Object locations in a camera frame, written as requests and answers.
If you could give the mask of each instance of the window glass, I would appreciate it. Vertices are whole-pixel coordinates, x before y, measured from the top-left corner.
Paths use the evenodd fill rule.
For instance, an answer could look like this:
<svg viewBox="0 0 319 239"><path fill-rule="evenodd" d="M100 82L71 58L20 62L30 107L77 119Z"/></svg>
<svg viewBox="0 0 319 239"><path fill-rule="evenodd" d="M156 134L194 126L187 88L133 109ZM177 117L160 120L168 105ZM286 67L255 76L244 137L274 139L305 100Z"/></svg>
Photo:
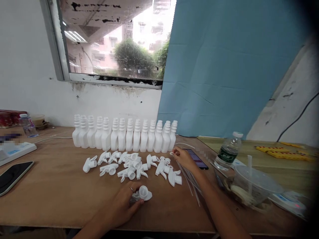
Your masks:
<svg viewBox="0 0 319 239"><path fill-rule="evenodd" d="M70 71L164 77L176 0L60 1Z"/></svg>

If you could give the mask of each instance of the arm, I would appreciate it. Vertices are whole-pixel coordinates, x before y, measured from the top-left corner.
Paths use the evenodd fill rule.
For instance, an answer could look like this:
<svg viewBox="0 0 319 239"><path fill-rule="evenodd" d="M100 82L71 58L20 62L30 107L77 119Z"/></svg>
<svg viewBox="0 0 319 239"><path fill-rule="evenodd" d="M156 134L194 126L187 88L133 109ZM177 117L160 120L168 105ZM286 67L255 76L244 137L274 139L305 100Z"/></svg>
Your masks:
<svg viewBox="0 0 319 239"><path fill-rule="evenodd" d="M133 191L140 188L140 183L128 182L122 187L113 200L106 203L93 218L81 229L74 239L100 239L109 230L121 226L129 221L140 206L143 199L138 200L130 207L130 198Z"/></svg>
<svg viewBox="0 0 319 239"><path fill-rule="evenodd" d="M174 158L194 175L220 237L223 239L251 238L217 192L214 191L210 181L201 172L189 153L179 147L175 147L173 153Z"/></svg>

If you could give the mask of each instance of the ceiling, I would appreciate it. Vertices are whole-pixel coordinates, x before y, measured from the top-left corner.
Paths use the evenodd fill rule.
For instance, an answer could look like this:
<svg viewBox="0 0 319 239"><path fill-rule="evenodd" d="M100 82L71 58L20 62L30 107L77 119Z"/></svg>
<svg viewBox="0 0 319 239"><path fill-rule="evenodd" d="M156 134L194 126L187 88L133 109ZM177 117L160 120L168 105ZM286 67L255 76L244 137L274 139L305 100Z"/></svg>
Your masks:
<svg viewBox="0 0 319 239"><path fill-rule="evenodd" d="M152 0L60 0L68 31L78 32L88 43L101 39L152 6Z"/></svg>

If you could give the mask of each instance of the smartphone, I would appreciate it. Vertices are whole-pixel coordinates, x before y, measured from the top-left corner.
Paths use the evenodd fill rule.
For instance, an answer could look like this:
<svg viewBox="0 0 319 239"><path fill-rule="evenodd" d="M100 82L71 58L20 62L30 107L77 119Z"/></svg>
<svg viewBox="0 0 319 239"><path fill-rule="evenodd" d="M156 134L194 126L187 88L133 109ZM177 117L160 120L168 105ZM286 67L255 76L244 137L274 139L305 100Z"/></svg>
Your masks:
<svg viewBox="0 0 319 239"><path fill-rule="evenodd" d="M0 175L0 197L5 195L9 190L22 178L22 176L32 167L33 161L15 164L8 168Z"/></svg>
<svg viewBox="0 0 319 239"><path fill-rule="evenodd" d="M189 152L189 154L192 156L192 159L195 161L196 165L200 169L204 169L204 170L208 169L207 165L204 164L204 162L194 153L193 150L191 150L191 149L185 149L185 150Z"/></svg>

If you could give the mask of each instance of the straw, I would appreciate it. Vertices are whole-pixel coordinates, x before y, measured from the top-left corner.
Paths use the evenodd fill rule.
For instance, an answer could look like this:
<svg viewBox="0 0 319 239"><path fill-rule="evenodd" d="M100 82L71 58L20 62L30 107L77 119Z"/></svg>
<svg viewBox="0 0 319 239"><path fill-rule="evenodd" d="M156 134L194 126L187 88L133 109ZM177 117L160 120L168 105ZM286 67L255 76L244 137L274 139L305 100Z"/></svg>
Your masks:
<svg viewBox="0 0 319 239"><path fill-rule="evenodd" d="M251 155L248 156L248 170L249 170L249 182L248 182L248 192L251 195L252 194L252 167L253 167L253 157Z"/></svg>

